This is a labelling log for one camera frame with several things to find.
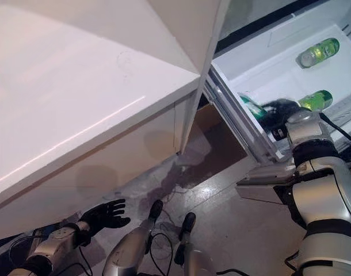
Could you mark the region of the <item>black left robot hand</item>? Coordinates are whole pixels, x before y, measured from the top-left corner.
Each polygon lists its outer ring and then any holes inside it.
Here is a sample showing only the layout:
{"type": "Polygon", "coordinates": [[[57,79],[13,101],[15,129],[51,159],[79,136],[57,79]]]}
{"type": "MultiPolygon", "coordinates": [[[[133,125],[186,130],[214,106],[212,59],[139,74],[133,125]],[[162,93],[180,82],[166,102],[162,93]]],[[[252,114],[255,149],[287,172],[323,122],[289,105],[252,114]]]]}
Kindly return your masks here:
{"type": "Polygon", "coordinates": [[[104,228],[117,229],[129,224],[131,219],[122,217],[125,213],[124,208],[125,199],[122,198],[97,205],[85,212],[79,221],[86,223],[89,229],[81,231],[81,245],[88,245],[92,237],[104,228]]]}

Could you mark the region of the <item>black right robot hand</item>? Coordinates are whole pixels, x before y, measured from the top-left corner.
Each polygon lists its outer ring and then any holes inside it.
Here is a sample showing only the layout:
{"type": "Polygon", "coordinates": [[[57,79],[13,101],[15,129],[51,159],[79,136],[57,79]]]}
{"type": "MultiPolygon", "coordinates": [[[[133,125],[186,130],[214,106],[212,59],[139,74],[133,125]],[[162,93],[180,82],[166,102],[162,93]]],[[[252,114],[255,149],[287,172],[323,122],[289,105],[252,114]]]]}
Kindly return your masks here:
{"type": "Polygon", "coordinates": [[[297,102],[284,98],[265,103],[262,108],[266,114],[263,116],[261,126],[270,132],[276,141],[287,137],[286,122],[290,116],[302,110],[297,102]]]}

